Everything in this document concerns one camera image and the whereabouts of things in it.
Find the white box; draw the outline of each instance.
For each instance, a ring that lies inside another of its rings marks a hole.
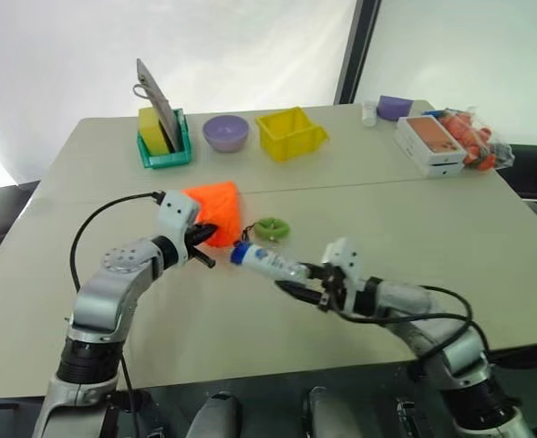
[[[401,148],[425,166],[462,163],[467,152],[432,116],[400,117]]]
[[[411,145],[404,138],[401,131],[396,130],[394,132],[394,138],[396,143],[402,148],[402,151],[418,166],[424,176],[428,177],[442,177],[442,176],[454,176],[462,171],[464,167],[463,162],[450,162],[442,164],[426,164],[420,160],[420,158],[414,154]]]

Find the yellow sponge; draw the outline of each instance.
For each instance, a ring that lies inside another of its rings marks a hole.
[[[154,108],[139,109],[139,134],[150,155],[165,155],[170,152]]]

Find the orange cloth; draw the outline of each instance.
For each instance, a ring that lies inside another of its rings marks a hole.
[[[240,207],[238,187],[231,181],[202,185],[183,190],[201,204],[198,222],[218,225],[205,243],[209,246],[231,246],[240,239]]]

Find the white wall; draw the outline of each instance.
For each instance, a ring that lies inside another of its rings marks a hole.
[[[356,101],[466,109],[537,144],[537,0],[383,0]]]
[[[78,120],[135,115],[136,57],[188,112],[332,103],[354,8],[0,0],[0,161],[19,183],[40,178]]]

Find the plastic bag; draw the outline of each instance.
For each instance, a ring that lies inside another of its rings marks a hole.
[[[473,111],[442,109],[428,111],[467,151],[465,166],[487,171],[512,167],[515,157],[511,146],[494,133]]]

